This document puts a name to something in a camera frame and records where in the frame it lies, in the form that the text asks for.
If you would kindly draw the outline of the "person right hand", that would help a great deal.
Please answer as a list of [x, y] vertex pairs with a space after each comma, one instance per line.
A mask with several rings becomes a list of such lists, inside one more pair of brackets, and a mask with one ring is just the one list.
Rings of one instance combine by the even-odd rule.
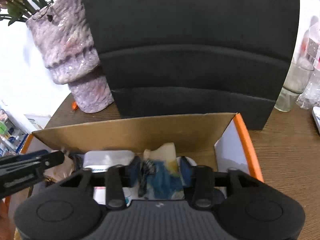
[[5, 202], [0, 200], [0, 240], [14, 239], [14, 231], [11, 229], [11, 221], [8, 217], [8, 210]]

